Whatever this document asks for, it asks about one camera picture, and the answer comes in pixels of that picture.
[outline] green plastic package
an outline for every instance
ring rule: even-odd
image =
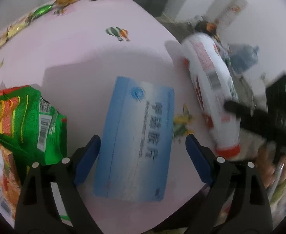
[[[66,156],[66,123],[38,90],[0,90],[0,143],[13,152],[21,181],[34,162],[50,165]]]

